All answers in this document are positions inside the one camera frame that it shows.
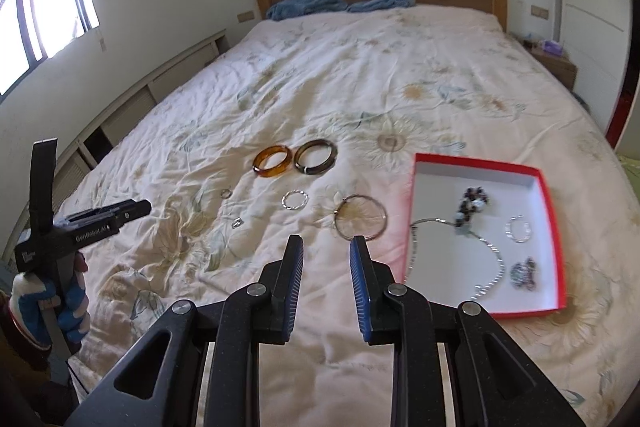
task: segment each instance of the nightstand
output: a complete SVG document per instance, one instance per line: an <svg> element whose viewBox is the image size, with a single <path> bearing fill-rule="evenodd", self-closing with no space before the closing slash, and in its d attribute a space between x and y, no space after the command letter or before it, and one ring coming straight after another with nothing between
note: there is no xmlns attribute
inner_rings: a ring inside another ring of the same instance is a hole
<svg viewBox="0 0 640 427"><path fill-rule="evenodd" d="M574 89L578 68L568 58L552 55L540 48L533 48L529 50L529 53L549 70L549 73L556 77L564 87L569 91Z"/></svg>

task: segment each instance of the small ring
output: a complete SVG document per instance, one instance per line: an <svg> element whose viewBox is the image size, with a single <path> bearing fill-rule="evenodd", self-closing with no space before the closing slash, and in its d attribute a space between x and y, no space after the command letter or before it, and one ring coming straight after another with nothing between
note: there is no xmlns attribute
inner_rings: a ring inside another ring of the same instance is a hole
<svg viewBox="0 0 640 427"><path fill-rule="evenodd" d="M305 197L305 200L302 203L297 204L296 206L289 206L287 204L287 198L289 198L289 196L292 194L302 194ZM309 195L304 190L290 190L282 197L282 206L284 206L284 208L286 208L287 210L300 210L300 208L305 208L308 202Z"/></svg>
<svg viewBox="0 0 640 427"><path fill-rule="evenodd" d="M364 240L373 241L374 239L379 238L382 235L382 233L386 230L386 224L388 221L388 217L386 217L386 208L378 200L372 198L371 196L366 196L364 194L352 194L351 196L347 196L340 202L340 204L338 205L338 208L334 210L334 227L336 232L338 232L338 235L340 235L341 238L346 239L347 241L351 241L351 239L353 239L353 237L348 237L347 235L344 235L340 230L340 228L338 227L338 214L340 214L340 210L342 209L343 206L345 206L347 201L353 200L354 198L362 198L364 200L372 201L372 203L374 203L380 209L380 211L382 211L382 218L384 219L382 228L378 230L376 233L374 233L373 235L369 235L369 237L365 237Z"/></svg>
<svg viewBox="0 0 640 427"><path fill-rule="evenodd" d="M320 165L316 165L313 167L306 167L302 165L300 163L300 156L302 156L306 150L311 149L311 147L329 147L329 149L331 149L329 158L323 161ZM293 156L293 165L295 165L296 169L298 169L298 171L302 172L303 174L310 174L310 175L322 174L323 172L327 172L331 167L334 166L335 159L337 156L338 156L338 148L335 146L335 144L331 143L329 140L324 140L324 139L311 140L301 145L299 149L296 151L296 155Z"/></svg>
<svg viewBox="0 0 640 427"><path fill-rule="evenodd" d="M284 152L287 155L284 160L269 169L260 168L260 165L262 165L267 158L279 152ZM258 155L254 158L254 172L262 178L272 178L273 176L282 174L287 170L287 167L291 163L291 157L291 149L289 149L289 147L285 147L284 145L272 145L271 147L267 147L264 151L258 152Z"/></svg>
<svg viewBox="0 0 640 427"><path fill-rule="evenodd" d="M513 232L511 232L511 223L522 219L524 224L524 237L515 237ZM507 221L507 224L504 226L504 231L507 234L507 237L516 243L526 243L529 239L531 239L531 225L529 221L524 220L524 216L513 216L511 219Z"/></svg>

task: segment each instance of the floral bedspread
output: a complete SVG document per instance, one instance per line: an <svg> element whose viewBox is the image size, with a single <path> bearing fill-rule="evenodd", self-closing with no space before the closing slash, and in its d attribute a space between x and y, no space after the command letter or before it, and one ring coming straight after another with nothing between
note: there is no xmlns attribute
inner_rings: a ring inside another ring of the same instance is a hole
<svg viewBox="0 0 640 427"><path fill-rule="evenodd" d="M258 178L281 143L337 144L333 169ZM257 280L289 234L305 243L296 327L261 348L263 425L388 425L392 354L358 331L348 243L334 229L355 192L386 206L372 256L402 279L416 152L542 169L558 213L568 305L504 327L590 427L604 426L640 377L640 208L590 117L490 15L418 6L261 22L159 104L63 205L125 198L150 216L86 249L92 330L72 365L95 386L176 299L202 305ZM228 199L221 191L230 188ZM302 210L281 206L292 189ZM347 221L372 226L365 206ZM241 217L243 224L232 228Z"/></svg>

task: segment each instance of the blue towel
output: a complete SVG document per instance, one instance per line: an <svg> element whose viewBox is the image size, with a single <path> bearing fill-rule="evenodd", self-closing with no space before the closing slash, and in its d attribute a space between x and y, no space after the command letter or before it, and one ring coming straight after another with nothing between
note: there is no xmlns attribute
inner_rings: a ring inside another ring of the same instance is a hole
<svg viewBox="0 0 640 427"><path fill-rule="evenodd" d="M347 6L343 0L284 0L267 10L267 19L281 21L311 13L343 12Z"/></svg>
<svg viewBox="0 0 640 427"><path fill-rule="evenodd" d="M411 6L415 6L415 0L370 0L353 3L347 8L347 12L373 12L390 8L410 8Z"/></svg>

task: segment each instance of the blue and white glove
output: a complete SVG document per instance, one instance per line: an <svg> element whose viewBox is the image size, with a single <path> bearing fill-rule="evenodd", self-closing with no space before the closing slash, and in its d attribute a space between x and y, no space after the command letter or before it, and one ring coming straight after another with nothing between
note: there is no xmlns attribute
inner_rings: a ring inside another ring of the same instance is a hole
<svg viewBox="0 0 640 427"><path fill-rule="evenodd" d="M90 316L86 311L89 300L84 292L84 276L88 267L82 254L76 255L74 277L65 295L65 308L58 316L58 326L73 343L79 343L89 332ZM40 314L40 301L60 304L56 287L50 280L41 280L33 273L19 273L9 299L9 310L21 333L38 347L46 349L51 339Z"/></svg>

